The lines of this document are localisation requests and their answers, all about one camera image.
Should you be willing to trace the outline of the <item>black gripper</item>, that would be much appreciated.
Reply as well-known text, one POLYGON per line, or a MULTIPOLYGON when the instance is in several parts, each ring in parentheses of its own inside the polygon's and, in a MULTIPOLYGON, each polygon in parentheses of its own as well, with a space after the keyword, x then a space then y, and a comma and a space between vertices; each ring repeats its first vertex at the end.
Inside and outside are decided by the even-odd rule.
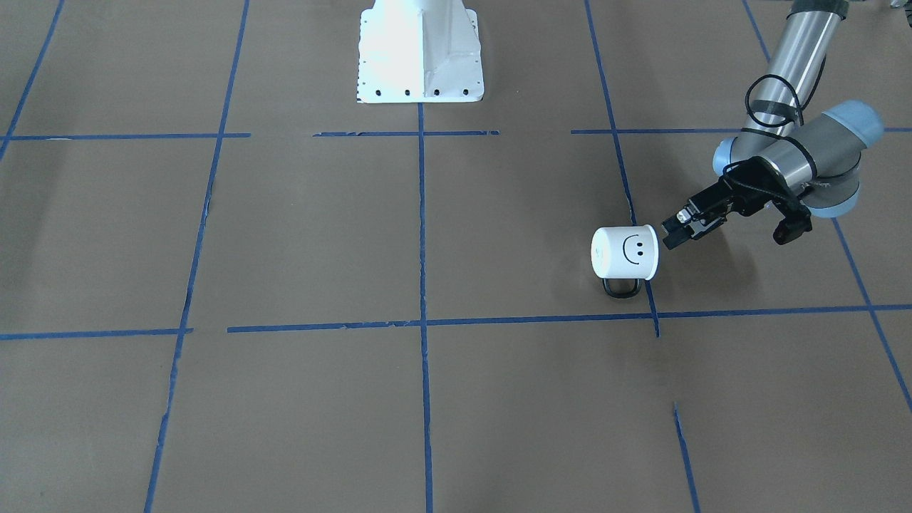
POLYGON ((662 222, 664 245, 668 249, 680 247, 706 237, 723 225, 708 221, 725 219, 732 213, 751 217, 767 202, 792 201, 794 195, 769 162, 760 156, 738 160, 723 167, 716 184, 691 196, 687 207, 662 222))

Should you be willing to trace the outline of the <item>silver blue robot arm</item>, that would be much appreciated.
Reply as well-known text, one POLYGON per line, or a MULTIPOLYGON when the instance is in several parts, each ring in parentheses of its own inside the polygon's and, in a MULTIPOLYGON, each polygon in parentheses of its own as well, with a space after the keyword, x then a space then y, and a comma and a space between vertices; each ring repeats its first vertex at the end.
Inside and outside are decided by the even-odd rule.
POLYGON ((784 246, 810 232, 812 218, 840 217, 856 205, 860 159, 882 138, 881 117, 860 100, 807 117, 848 7, 847 1, 792 3, 767 72, 744 96, 742 129, 714 153, 716 183, 665 219, 665 247, 700 239, 731 214, 752 217, 769 205, 782 215, 772 237, 784 246))

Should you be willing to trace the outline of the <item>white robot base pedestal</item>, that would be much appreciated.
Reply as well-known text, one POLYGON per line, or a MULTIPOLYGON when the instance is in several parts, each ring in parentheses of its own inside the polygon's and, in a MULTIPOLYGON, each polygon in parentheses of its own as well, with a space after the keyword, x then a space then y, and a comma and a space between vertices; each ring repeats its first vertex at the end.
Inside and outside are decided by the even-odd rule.
POLYGON ((479 102, 479 19, 462 1, 375 1, 359 19, 356 100, 479 102))

